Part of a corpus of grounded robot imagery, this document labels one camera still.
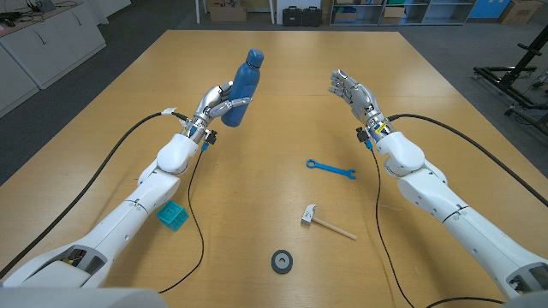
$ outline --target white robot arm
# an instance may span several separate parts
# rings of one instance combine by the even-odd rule
[[[380,155],[384,168],[398,179],[403,197],[440,221],[481,264],[507,299],[548,290],[548,260],[514,242],[497,226],[459,198],[444,174],[424,152],[384,118],[371,90],[342,70],[333,72],[330,92],[344,98]]]
[[[83,238],[43,253],[23,264],[3,287],[101,287],[112,264],[133,239],[143,222],[167,202],[179,187],[178,175],[188,168],[188,159],[198,143],[215,142],[215,131],[207,126],[233,107],[249,104],[250,98],[227,101],[232,82],[213,87],[200,101],[192,120],[183,122],[141,174],[137,189]],[[162,114],[172,114],[166,109]]]

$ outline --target black case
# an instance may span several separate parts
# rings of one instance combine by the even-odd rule
[[[283,9],[282,12],[283,25],[286,27],[296,27],[301,25],[302,10],[296,6],[290,6]]]
[[[317,7],[310,7],[302,10],[302,25],[318,27],[322,23],[322,10]]]

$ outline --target gray carpet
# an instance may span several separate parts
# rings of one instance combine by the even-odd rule
[[[476,80],[475,66],[514,66],[525,51],[517,43],[531,43],[548,24],[548,5],[535,14],[527,25],[511,26],[497,23],[468,23],[464,26],[409,27],[282,27],[272,25],[270,15],[248,14],[247,22],[213,23],[201,12],[201,23],[188,15],[177,27],[185,30],[253,30],[253,31],[398,31],[456,90],[458,90],[494,127],[496,127],[544,176],[548,177],[548,137],[517,115],[504,111],[514,103],[485,80]],[[530,65],[539,69],[529,78],[519,79],[515,88],[526,91],[533,80],[548,68],[548,55],[538,56]],[[529,89],[534,101],[548,103],[544,90]],[[529,110],[540,118],[543,111]]]
[[[202,23],[197,25],[192,1],[132,2],[132,5],[111,16],[109,25],[99,26],[107,43],[106,48],[0,118],[0,185],[168,29],[399,31],[525,157],[548,176],[548,159],[545,159],[548,137],[533,127],[516,122],[513,116],[504,116],[503,112],[512,102],[484,80],[470,78],[473,75],[472,67],[476,65],[515,65],[524,54],[515,45],[530,42],[548,23],[548,5],[536,14],[532,23],[525,26],[469,24],[463,27],[303,28],[272,25],[269,14],[249,14],[246,23],[213,24],[209,15],[202,13]],[[533,65],[548,67],[547,58],[539,57]],[[516,84],[525,90],[532,80],[519,80]],[[527,95],[530,94],[546,100],[540,91],[530,90]]]

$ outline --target cyan cube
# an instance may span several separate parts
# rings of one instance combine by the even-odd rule
[[[156,217],[168,228],[177,231],[187,220],[188,214],[182,206],[170,200],[156,214]]]

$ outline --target bottle cap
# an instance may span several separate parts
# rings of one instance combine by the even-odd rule
[[[253,48],[247,54],[246,62],[253,67],[260,68],[260,65],[263,64],[263,60],[265,60],[265,55],[263,55],[260,50]]]

